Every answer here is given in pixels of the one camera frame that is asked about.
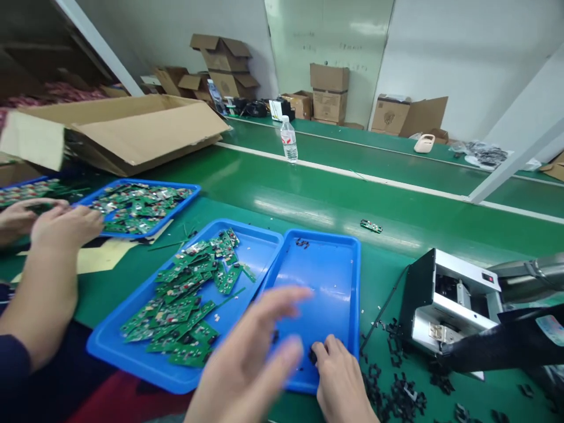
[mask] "red cloth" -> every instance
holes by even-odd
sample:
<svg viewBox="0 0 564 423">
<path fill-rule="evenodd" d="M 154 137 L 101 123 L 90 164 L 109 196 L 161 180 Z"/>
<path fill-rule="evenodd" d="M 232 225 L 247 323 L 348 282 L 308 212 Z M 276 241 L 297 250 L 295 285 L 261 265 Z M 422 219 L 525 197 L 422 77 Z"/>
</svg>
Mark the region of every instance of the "red cloth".
<svg viewBox="0 0 564 423">
<path fill-rule="evenodd" d="M 66 423 L 143 423 L 170 414 L 185 413 L 193 392 L 173 395 L 159 391 L 138 394 L 140 379 L 118 371 Z"/>
</svg>

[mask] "open cardboard box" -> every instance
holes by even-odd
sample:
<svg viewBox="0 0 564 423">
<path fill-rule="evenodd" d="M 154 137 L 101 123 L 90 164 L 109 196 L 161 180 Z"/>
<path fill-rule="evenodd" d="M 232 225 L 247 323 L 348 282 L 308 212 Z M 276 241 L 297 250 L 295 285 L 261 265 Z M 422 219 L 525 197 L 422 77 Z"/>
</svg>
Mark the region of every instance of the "open cardboard box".
<svg viewBox="0 0 564 423">
<path fill-rule="evenodd" d="M 60 170 L 69 149 L 92 166 L 131 176 L 216 143 L 228 129 L 199 100 L 169 95 L 94 100 L 11 112 L 0 151 Z"/>
<path fill-rule="evenodd" d="M 564 182 L 564 152 L 557 155 L 549 164 L 542 166 L 539 170 Z"/>
</svg>

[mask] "black wire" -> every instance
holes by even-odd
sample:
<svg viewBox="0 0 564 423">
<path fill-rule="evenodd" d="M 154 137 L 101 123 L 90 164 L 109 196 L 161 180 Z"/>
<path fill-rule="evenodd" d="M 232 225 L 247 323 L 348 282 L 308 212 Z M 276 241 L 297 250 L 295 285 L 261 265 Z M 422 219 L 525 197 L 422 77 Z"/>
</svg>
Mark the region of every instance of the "black wire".
<svg viewBox="0 0 564 423">
<path fill-rule="evenodd" d="M 388 307 L 388 304 L 390 303 L 390 300 L 392 299 L 392 296 L 394 295 L 394 292 L 396 291 L 396 289 L 398 288 L 398 285 L 400 284 L 404 273 L 407 269 L 409 269 L 411 265 L 408 264 L 407 266 L 405 266 L 405 268 L 401 271 L 401 273 L 399 274 L 398 280 L 395 282 L 394 287 L 392 288 L 392 292 L 390 292 L 390 294 L 388 295 L 388 299 L 386 300 L 386 302 L 384 303 L 384 306 L 380 309 L 380 312 L 378 313 L 378 315 L 376 316 L 376 319 L 374 319 L 374 321 L 372 322 L 372 327 L 370 328 L 370 330 L 368 331 L 368 335 L 366 335 L 366 338 L 364 338 L 364 342 L 362 343 L 361 347 L 360 347 L 360 352 L 362 352 L 362 350 L 364 349 L 364 347 L 366 346 L 366 343 L 368 342 L 368 339 L 370 338 L 370 335 L 372 334 L 372 331 L 374 331 L 374 328 L 376 326 L 378 326 L 378 320 L 380 320 L 380 317 L 382 317 L 382 314 L 384 313 L 384 310 L 386 309 L 386 307 Z"/>
</svg>

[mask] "cardboard box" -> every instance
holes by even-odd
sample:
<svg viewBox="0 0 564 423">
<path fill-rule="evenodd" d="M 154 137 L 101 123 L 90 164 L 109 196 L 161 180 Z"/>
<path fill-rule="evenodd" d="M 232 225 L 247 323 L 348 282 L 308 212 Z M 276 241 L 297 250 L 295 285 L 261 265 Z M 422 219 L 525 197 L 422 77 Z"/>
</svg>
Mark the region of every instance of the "cardboard box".
<svg viewBox="0 0 564 423">
<path fill-rule="evenodd" d="M 252 57 L 244 42 L 216 35 L 194 34 L 190 47 L 202 53 L 208 70 L 248 72 Z"/>
<path fill-rule="evenodd" d="M 348 90 L 348 68 L 310 64 L 310 80 L 314 89 L 341 93 Z"/>
<path fill-rule="evenodd" d="M 207 84 L 210 74 L 207 72 L 200 72 L 197 75 L 184 75 L 178 86 L 187 90 L 191 90 L 198 100 L 205 102 L 213 102 L 210 94 L 210 89 Z"/>
<path fill-rule="evenodd" d="M 0 153 L 0 187 L 4 188 L 30 179 L 43 176 L 30 163 L 17 157 Z"/>
<path fill-rule="evenodd" d="M 350 128 L 353 128 L 353 129 L 364 130 L 364 127 L 359 123 L 345 122 L 341 126 L 350 127 Z"/>
<path fill-rule="evenodd" d="M 339 124 L 345 122 L 348 93 L 335 94 L 327 91 L 313 90 L 313 117 L 330 120 Z"/>
<path fill-rule="evenodd" d="M 213 144 L 228 129 L 199 100 L 126 97 L 18 109 L 8 115 L 0 150 L 59 170 L 68 148 L 92 166 L 131 176 Z"/>
<path fill-rule="evenodd" d="M 110 98 L 129 97 L 129 93 L 122 84 L 100 85 L 100 89 Z"/>
<path fill-rule="evenodd" d="M 449 145 L 448 132 L 443 129 L 433 128 L 429 132 L 435 136 L 435 144 Z"/>
<path fill-rule="evenodd" d="M 141 91 L 143 91 L 144 94 L 165 94 L 165 90 L 163 90 L 163 87 L 158 84 L 147 84 L 147 83 L 140 83 L 139 87 L 141 88 Z"/>
<path fill-rule="evenodd" d="M 290 102 L 290 106 L 296 112 L 296 119 L 311 119 L 311 104 L 313 102 L 313 93 L 307 91 L 298 91 L 293 94 L 282 94 L 282 98 Z"/>
<path fill-rule="evenodd" d="M 143 81 L 143 83 L 146 83 L 146 84 L 149 84 L 149 85 L 160 85 L 159 78 L 157 78 L 155 75 L 142 76 L 141 80 Z"/>
<path fill-rule="evenodd" d="M 380 94 L 372 120 L 372 132 L 409 138 L 418 132 L 440 128 L 448 97 L 412 102 L 405 96 Z"/>
<path fill-rule="evenodd" d="M 372 132 L 398 136 L 411 107 L 409 97 L 398 99 L 380 94 L 372 120 Z"/>
<path fill-rule="evenodd" d="M 564 152 L 557 155 L 549 164 L 542 166 L 539 170 L 564 182 Z"/>
<path fill-rule="evenodd" d="M 331 122 L 330 120 L 321 120 L 321 119 L 316 119 L 314 117 L 311 118 L 312 122 L 319 122 L 319 123 L 325 123 L 326 125 L 337 125 L 337 122 Z"/>
<path fill-rule="evenodd" d="M 162 68 L 154 68 L 153 72 L 163 87 L 164 92 L 167 94 L 177 97 L 194 98 L 191 91 L 178 87 L 182 77 L 188 75 L 188 69 L 181 66 L 164 66 Z"/>
<path fill-rule="evenodd" d="M 210 77 L 222 97 L 243 97 L 255 100 L 255 90 L 260 86 L 250 73 L 223 73 L 211 70 Z"/>
</svg>

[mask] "white pillar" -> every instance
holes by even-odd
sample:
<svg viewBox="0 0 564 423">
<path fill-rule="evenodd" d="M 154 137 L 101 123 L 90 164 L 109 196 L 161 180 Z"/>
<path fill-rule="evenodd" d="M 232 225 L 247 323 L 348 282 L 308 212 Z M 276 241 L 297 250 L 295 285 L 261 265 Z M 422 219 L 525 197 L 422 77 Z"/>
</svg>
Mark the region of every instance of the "white pillar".
<svg viewBox="0 0 564 423">
<path fill-rule="evenodd" d="M 91 23 L 88 16 L 82 11 L 80 6 L 75 0 L 55 0 L 61 10 L 78 28 L 81 34 L 90 43 L 96 53 L 112 70 L 114 75 L 120 80 L 125 89 L 129 91 L 132 96 L 143 96 L 143 91 L 133 77 L 129 74 L 125 66 L 122 65 L 118 57 L 112 51 L 108 43 L 102 38 L 96 27 Z"/>
<path fill-rule="evenodd" d="M 539 139 L 529 144 L 527 148 L 510 155 L 484 182 L 472 191 L 468 196 L 468 200 L 474 204 L 484 201 L 486 197 L 499 188 L 499 186 L 507 181 L 515 172 L 521 169 L 535 154 L 562 134 L 564 134 L 564 117 L 556 122 Z"/>
</svg>

